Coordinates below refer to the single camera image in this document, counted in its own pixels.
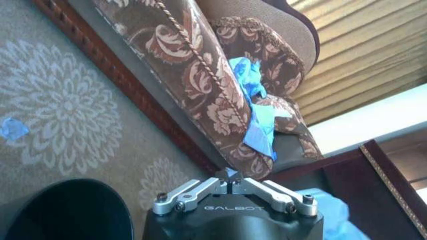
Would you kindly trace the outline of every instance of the brown patterned fabric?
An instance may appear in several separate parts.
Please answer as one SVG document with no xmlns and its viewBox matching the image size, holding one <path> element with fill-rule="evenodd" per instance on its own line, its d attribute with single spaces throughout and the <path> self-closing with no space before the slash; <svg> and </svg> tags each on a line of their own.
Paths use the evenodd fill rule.
<svg viewBox="0 0 427 240">
<path fill-rule="evenodd" d="M 196 3 L 93 2 L 227 162 L 248 177 L 267 176 L 274 161 L 242 142 L 251 109 Z"/>
<path fill-rule="evenodd" d="M 223 17 L 212 20 L 211 26 L 227 58 L 260 60 L 267 92 L 288 96 L 304 79 L 304 64 L 279 34 L 251 17 Z"/>
<path fill-rule="evenodd" d="M 254 103 L 264 106 L 274 106 L 276 110 L 288 111 L 291 118 L 275 117 L 274 119 L 274 130 L 284 134 L 298 135 L 300 146 L 303 149 L 303 156 L 319 160 L 323 158 L 314 136 L 306 126 L 300 109 L 296 102 L 290 97 L 283 98 L 274 95 L 267 95 L 266 98 L 254 97 Z"/>
<path fill-rule="evenodd" d="M 252 18 L 224 20 L 227 24 L 239 22 L 240 25 L 218 27 L 216 37 L 194 0 L 92 1 L 227 162 L 247 177 L 266 177 L 274 161 L 243 144 L 251 109 L 227 59 L 242 57 L 238 50 L 230 51 L 243 39 L 251 52 L 243 55 L 252 61 L 262 60 L 267 91 L 286 96 L 304 77 L 303 63 L 291 47 Z M 298 135 L 304 157 L 318 159 L 320 152 L 295 102 L 274 95 L 256 101 L 290 111 L 294 117 L 279 117 L 276 130 Z"/>
</svg>

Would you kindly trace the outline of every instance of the sofa armrest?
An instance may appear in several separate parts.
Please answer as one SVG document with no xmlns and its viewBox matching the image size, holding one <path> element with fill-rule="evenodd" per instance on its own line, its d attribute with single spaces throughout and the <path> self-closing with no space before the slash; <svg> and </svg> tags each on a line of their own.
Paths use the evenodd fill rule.
<svg viewBox="0 0 427 240">
<path fill-rule="evenodd" d="M 243 144 L 251 109 L 195 1 L 93 2 L 227 162 L 263 178 L 274 161 Z"/>
</svg>

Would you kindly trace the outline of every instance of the gray carpet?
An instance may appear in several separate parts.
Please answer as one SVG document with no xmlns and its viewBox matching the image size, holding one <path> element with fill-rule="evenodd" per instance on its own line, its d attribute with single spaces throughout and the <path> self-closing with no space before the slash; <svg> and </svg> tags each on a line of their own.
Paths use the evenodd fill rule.
<svg viewBox="0 0 427 240">
<path fill-rule="evenodd" d="M 0 205 L 93 178 L 123 197 L 142 239 L 158 192 L 206 176 L 29 0 L 0 0 Z"/>
</svg>

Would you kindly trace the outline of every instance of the black trash bin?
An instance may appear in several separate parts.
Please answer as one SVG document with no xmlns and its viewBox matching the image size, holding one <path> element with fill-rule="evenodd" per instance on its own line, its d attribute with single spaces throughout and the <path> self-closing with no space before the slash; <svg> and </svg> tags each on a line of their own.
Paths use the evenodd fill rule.
<svg viewBox="0 0 427 240">
<path fill-rule="evenodd" d="M 93 179 L 56 183 L 0 206 L 0 240 L 134 240 L 116 191 Z"/>
</svg>

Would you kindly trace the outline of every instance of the curtain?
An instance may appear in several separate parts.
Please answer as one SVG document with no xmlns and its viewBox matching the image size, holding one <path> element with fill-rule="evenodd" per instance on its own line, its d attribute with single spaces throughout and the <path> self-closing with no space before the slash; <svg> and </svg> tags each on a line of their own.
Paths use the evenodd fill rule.
<svg viewBox="0 0 427 240">
<path fill-rule="evenodd" d="M 427 0 L 288 0 L 320 39 L 292 93 L 308 125 L 427 83 Z"/>
</svg>

